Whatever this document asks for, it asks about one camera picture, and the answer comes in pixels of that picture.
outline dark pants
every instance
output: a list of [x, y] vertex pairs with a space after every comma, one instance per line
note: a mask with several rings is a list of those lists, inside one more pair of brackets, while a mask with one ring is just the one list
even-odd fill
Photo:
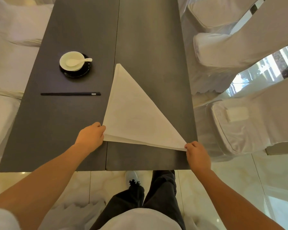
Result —
[[174, 170], [155, 170], [150, 189], [144, 200], [144, 188], [132, 183], [129, 189], [114, 195], [97, 218], [91, 230], [100, 229], [113, 217], [134, 208], [149, 208], [175, 220], [185, 230], [183, 218], [176, 200]]

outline person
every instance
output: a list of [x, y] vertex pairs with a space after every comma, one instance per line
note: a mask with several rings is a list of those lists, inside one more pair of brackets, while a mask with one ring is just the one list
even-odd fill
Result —
[[[100, 123], [84, 128], [66, 152], [1, 193], [0, 230], [37, 229], [80, 163], [102, 144], [105, 129]], [[192, 172], [204, 186], [227, 230], [283, 229], [218, 178], [211, 170], [203, 145], [194, 141], [185, 148]], [[128, 172], [126, 176], [130, 178], [129, 188], [111, 198], [92, 230], [185, 230], [175, 198], [174, 171], [154, 171], [145, 200], [136, 175]]]

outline dark gray table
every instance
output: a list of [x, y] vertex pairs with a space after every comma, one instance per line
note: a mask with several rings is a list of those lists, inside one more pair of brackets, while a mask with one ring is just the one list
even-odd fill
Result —
[[[186, 142], [197, 140], [177, 0], [120, 0], [120, 63]], [[107, 170], [188, 169], [185, 152], [108, 142]]]
[[[33, 171], [67, 150], [79, 131], [102, 123], [110, 95], [119, 0], [56, 0], [35, 60], [0, 172]], [[83, 78], [67, 79], [59, 59], [79, 51], [93, 59]], [[101, 92], [101, 96], [41, 96], [41, 92]], [[107, 143], [77, 170], [105, 170]]]
[[[60, 73], [59, 58], [71, 50], [93, 58], [88, 76]], [[177, 0], [56, 0], [0, 172], [33, 171], [64, 152], [83, 127], [102, 122], [116, 63], [187, 142], [197, 139]], [[40, 96], [72, 91], [102, 96]], [[182, 151], [108, 142], [77, 170], [188, 168]]]

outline black plate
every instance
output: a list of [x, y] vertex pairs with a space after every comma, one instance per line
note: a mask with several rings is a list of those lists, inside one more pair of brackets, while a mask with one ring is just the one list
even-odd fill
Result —
[[67, 71], [65, 69], [63, 69], [61, 66], [60, 66], [60, 70], [61, 72], [66, 76], [66, 77], [71, 77], [71, 78], [77, 78], [77, 77], [82, 77], [84, 76], [85, 74], [88, 73], [88, 71], [90, 70], [91, 68], [91, 63], [90, 62], [85, 62], [84, 65], [82, 66], [81, 69], [79, 69], [78, 71]]

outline hand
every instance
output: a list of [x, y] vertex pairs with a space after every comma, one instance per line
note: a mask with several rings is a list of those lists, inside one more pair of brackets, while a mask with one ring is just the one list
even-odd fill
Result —
[[210, 157], [201, 143], [193, 141], [192, 143], [187, 143], [184, 148], [187, 149], [187, 160], [196, 176], [202, 171], [211, 170]]
[[96, 122], [79, 132], [75, 145], [83, 147], [85, 152], [90, 154], [103, 143], [105, 130], [105, 126], [101, 126], [99, 122]]

